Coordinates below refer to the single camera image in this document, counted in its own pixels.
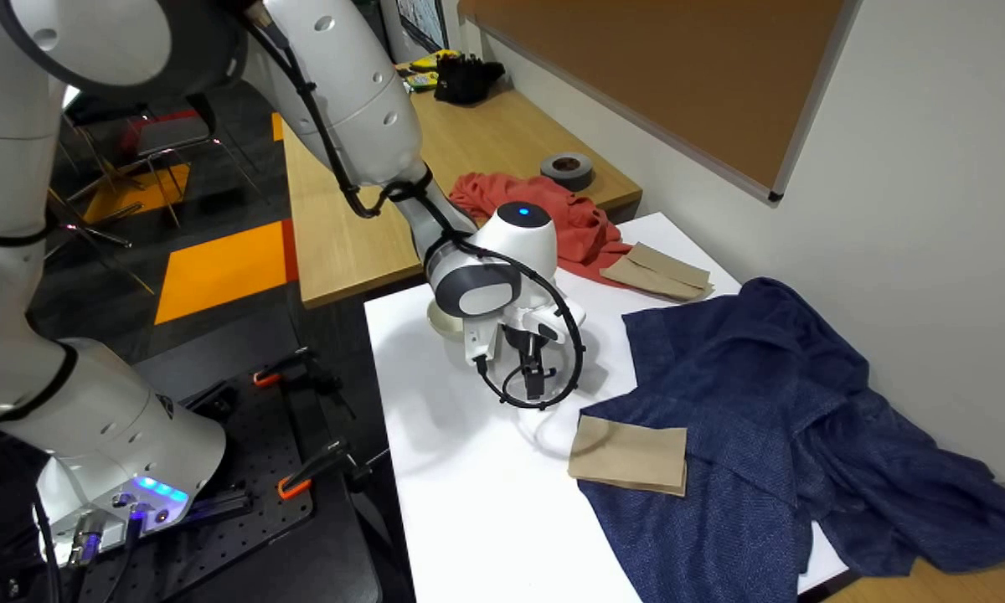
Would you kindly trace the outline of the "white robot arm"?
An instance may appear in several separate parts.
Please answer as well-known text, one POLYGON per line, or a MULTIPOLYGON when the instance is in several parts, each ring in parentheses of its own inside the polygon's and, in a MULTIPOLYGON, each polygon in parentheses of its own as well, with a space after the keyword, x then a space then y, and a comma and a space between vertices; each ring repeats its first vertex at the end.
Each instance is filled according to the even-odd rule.
POLYGON ((0 433, 45 453, 45 531, 75 556, 169 531, 219 475, 228 435, 165 403, 117 350, 28 321, 59 213, 50 175, 75 93, 147 119, 246 82, 343 194, 371 183, 413 234, 435 311, 488 368, 500 336, 572 349, 557 232, 530 201, 466 217, 423 160, 418 116, 351 0, 0 0, 0 433))

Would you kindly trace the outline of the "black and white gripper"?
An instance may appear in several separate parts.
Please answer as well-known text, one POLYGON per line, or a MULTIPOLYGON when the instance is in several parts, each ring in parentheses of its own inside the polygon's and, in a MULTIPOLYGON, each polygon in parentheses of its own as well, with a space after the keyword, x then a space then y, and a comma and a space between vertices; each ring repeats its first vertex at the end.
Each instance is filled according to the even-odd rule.
POLYGON ((502 316, 466 318, 462 354, 502 406, 554 408, 584 376, 584 300, 550 287, 502 316))

